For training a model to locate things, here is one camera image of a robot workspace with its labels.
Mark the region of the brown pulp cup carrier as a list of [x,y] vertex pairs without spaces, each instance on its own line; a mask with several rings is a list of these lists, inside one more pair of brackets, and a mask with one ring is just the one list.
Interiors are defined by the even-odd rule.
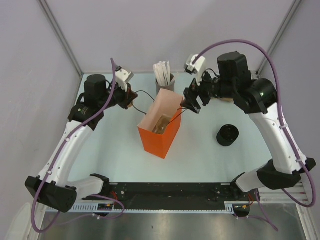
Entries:
[[171,116],[169,116],[167,114],[163,114],[159,118],[159,120],[156,123],[155,127],[153,128],[152,132],[155,134],[163,135],[164,132],[166,131],[167,126],[171,122],[171,119],[172,119]]

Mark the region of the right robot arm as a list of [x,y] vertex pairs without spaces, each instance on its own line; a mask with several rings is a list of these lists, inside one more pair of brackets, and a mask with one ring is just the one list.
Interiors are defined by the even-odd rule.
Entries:
[[288,139],[292,133],[283,117],[278,116],[277,90],[273,83],[265,78],[252,79],[245,55],[235,51],[217,58],[219,76],[212,78],[206,70],[203,56],[190,55],[184,69],[195,78],[185,88],[181,106],[198,114],[201,110],[197,99],[206,106],[212,98],[231,98],[255,123],[272,156],[265,165],[238,175],[232,181],[231,196],[242,201],[249,191],[267,187],[280,190],[294,187],[306,170],[316,166],[313,158],[298,152],[296,159]]

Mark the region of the orange paper bag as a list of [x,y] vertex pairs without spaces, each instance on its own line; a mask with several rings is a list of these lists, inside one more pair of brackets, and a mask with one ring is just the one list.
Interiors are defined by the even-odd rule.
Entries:
[[144,150],[165,159],[180,129],[183,96],[167,89],[161,89],[145,117],[138,124],[138,131]]

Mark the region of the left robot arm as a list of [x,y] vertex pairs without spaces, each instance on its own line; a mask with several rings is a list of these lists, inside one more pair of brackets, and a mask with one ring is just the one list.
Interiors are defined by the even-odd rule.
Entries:
[[89,177],[69,182],[71,169],[84,143],[104,117],[101,110],[116,105],[128,109],[138,95],[129,81],[132,72],[120,70],[115,74],[115,84],[107,85],[104,75],[92,74],[84,83],[84,92],[71,109],[64,134],[49,162],[37,177],[29,176],[25,186],[38,203],[61,213],[68,212],[77,200],[105,200],[110,196],[109,178],[94,173]]

